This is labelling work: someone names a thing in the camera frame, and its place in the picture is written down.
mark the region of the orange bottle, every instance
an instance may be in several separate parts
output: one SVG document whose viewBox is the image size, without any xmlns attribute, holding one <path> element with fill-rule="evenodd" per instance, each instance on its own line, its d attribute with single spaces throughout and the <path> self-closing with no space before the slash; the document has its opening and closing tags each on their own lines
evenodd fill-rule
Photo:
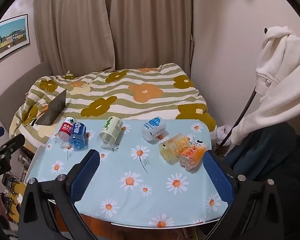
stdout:
<svg viewBox="0 0 300 240">
<path fill-rule="evenodd" d="M 185 167 L 187 171 L 196 167 L 203 157 L 203 154 L 207 151 L 207 146 L 204 142 L 197 140 L 189 148 L 184 150 L 180 157 L 179 162 L 182 167 Z"/>
</svg>

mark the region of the water bottle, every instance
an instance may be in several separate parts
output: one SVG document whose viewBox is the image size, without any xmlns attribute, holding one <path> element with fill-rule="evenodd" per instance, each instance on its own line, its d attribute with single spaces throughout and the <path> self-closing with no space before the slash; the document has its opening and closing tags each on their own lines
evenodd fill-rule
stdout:
<svg viewBox="0 0 300 240">
<path fill-rule="evenodd" d="M 81 122 L 73 125 L 69 143 L 74 149 L 82 149 L 86 146 L 86 126 Z"/>
<path fill-rule="evenodd" d="M 66 148 L 69 145 L 69 138 L 72 132 L 73 124 L 77 121 L 72 117 L 67 117 L 60 127 L 56 136 L 56 142 L 60 144 L 61 148 Z"/>
<path fill-rule="evenodd" d="M 167 127 L 165 122 L 157 116 L 142 126 L 141 133 L 144 139 L 147 141 L 152 141 L 160 134 L 163 134 L 166 129 Z"/>
</svg>

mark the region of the framed poster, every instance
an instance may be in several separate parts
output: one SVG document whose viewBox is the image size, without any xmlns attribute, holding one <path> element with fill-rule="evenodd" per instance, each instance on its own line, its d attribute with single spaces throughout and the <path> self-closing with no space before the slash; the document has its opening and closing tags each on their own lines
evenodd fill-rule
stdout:
<svg viewBox="0 0 300 240">
<path fill-rule="evenodd" d="M 27 14 L 0 22 L 0 59 L 29 43 Z"/>
</svg>

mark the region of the bed headboard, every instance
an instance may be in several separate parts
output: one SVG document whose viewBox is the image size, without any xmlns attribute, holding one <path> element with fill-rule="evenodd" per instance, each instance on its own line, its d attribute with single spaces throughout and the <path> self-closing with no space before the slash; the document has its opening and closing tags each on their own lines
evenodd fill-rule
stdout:
<svg viewBox="0 0 300 240">
<path fill-rule="evenodd" d="M 39 78 L 51 75 L 50 65 L 42 62 L 25 73 L 0 95 L 0 121 L 7 131 L 9 131 L 14 114 L 24 104 L 25 94 L 31 86 Z"/>
</svg>

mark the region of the orange flower pattern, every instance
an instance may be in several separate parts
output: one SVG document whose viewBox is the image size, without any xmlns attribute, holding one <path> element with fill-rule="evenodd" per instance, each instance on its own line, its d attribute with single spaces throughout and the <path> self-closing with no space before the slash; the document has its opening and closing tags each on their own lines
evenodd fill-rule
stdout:
<svg viewBox="0 0 300 240">
<path fill-rule="evenodd" d="M 133 92 L 133 99 L 140 103 L 145 103 L 153 98 L 160 98 L 163 95 L 163 91 L 153 84 L 133 84 L 128 88 Z"/>
</svg>

